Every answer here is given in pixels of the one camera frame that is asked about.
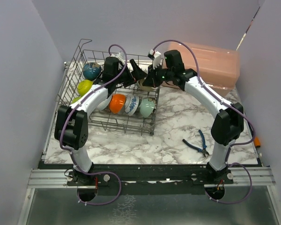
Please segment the beige patterned bowl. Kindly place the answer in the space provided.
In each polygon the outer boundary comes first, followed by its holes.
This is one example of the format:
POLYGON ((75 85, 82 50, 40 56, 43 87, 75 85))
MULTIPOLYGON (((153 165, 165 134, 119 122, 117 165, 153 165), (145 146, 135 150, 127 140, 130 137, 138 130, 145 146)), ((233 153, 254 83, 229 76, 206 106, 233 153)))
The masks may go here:
POLYGON ((140 90, 146 91, 146 92, 151 92, 151 91, 155 91, 156 90, 156 88, 154 88, 154 87, 144 86, 143 85, 144 81, 145 81, 145 79, 143 78, 143 79, 138 80, 137 83, 136 83, 140 90))

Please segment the celadon green bowl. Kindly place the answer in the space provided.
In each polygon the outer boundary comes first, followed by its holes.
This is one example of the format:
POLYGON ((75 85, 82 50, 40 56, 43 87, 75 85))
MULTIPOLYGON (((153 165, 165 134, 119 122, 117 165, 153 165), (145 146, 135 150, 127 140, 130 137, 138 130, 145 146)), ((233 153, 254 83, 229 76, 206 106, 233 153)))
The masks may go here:
POLYGON ((139 107, 140 114, 142 117, 147 118, 155 108, 155 99, 151 97, 146 97, 141 100, 139 107))

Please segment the blue floral bowl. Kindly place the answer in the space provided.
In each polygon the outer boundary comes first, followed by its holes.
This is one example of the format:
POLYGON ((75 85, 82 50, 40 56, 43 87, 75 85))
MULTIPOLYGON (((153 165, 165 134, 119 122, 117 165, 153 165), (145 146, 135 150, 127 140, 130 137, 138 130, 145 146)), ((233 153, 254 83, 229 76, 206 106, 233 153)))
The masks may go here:
POLYGON ((139 106, 139 102, 140 102, 139 96, 127 95, 126 102, 125 102, 125 113, 128 116, 132 116, 136 112, 139 106))

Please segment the white round bowl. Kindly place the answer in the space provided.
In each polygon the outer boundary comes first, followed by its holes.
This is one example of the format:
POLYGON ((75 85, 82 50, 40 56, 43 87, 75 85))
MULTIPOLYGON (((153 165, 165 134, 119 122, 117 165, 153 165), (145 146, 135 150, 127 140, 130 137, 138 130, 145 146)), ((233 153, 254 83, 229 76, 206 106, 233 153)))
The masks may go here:
POLYGON ((109 110, 113 113, 113 114, 117 114, 119 113, 122 108, 124 107, 126 102, 126 96, 123 94, 114 94, 112 96, 112 99, 109 103, 109 110))

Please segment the grey bowl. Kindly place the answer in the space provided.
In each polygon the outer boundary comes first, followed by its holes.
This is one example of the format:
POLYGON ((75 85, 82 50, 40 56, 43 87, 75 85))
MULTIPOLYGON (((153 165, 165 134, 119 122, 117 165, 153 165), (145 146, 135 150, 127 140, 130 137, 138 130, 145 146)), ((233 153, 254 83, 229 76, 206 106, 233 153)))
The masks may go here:
POLYGON ((102 101, 102 102, 97 106, 97 109, 98 109, 99 111, 104 110, 104 109, 109 105, 110 101, 111 101, 110 98, 108 98, 108 99, 102 101))

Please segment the dark brown bowl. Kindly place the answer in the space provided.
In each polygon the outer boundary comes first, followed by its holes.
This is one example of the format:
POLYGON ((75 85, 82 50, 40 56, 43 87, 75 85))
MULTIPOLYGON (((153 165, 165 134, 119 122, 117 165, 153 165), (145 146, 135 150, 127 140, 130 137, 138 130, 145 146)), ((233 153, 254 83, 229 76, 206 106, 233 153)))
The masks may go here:
POLYGON ((95 62, 88 62, 83 66, 82 74, 87 80, 95 80, 101 73, 102 67, 95 62))

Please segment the yellow-green bowl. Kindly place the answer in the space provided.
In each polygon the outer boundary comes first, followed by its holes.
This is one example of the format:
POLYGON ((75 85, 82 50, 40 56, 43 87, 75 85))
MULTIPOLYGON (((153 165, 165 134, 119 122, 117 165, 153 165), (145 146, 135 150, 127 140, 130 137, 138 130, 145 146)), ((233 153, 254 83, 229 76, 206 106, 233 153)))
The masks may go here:
POLYGON ((84 96, 92 87, 93 81, 83 80, 77 86, 77 91, 80 96, 84 96))

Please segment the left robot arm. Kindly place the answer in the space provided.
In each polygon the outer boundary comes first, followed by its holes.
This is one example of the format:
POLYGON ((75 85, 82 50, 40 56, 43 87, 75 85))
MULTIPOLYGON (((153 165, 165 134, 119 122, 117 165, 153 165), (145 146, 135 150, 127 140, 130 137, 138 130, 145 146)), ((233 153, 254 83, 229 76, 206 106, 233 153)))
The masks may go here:
POLYGON ((59 107, 54 137, 59 141, 61 149, 70 153, 74 169, 79 171, 78 180, 82 184, 89 185, 94 179, 91 171, 93 162, 85 149, 89 135, 89 116, 117 87, 130 86, 146 76, 135 60, 111 55, 105 59, 99 75, 91 79, 91 88, 75 103, 59 107))

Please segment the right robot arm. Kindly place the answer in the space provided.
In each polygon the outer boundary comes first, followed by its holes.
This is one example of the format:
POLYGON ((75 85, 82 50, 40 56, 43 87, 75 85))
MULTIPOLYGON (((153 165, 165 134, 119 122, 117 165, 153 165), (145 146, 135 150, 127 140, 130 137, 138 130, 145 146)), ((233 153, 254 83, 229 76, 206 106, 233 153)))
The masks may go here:
POLYGON ((206 166, 206 179, 210 183, 217 183, 228 169, 230 145, 235 143, 244 130, 244 119, 241 116, 244 111, 243 106, 222 98, 199 78, 197 71, 186 69, 178 50, 164 53, 166 68, 161 65, 160 52, 150 50, 148 57, 152 60, 152 65, 148 67, 144 86, 155 88, 162 82, 171 81, 181 90, 195 97, 213 116, 211 136, 214 139, 214 148, 206 166))

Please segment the orange-tipped screwdriver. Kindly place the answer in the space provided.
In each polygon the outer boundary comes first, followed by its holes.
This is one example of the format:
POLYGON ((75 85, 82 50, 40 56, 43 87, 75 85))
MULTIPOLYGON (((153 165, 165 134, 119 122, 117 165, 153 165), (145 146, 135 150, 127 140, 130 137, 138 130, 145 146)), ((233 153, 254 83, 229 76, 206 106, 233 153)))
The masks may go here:
POLYGON ((255 146, 256 149, 261 147, 260 140, 257 136, 254 138, 253 143, 254 143, 254 146, 255 146))

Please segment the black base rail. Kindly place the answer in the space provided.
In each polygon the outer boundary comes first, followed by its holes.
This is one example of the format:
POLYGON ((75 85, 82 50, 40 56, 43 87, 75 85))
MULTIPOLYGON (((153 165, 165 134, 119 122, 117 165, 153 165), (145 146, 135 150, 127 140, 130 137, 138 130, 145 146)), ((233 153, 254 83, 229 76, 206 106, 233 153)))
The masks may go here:
POLYGON ((70 188, 82 194, 202 195, 206 187, 233 184, 230 169, 212 172, 205 165, 95 165, 87 176, 65 166, 43 166, 33 170, 29 186, 70 188))

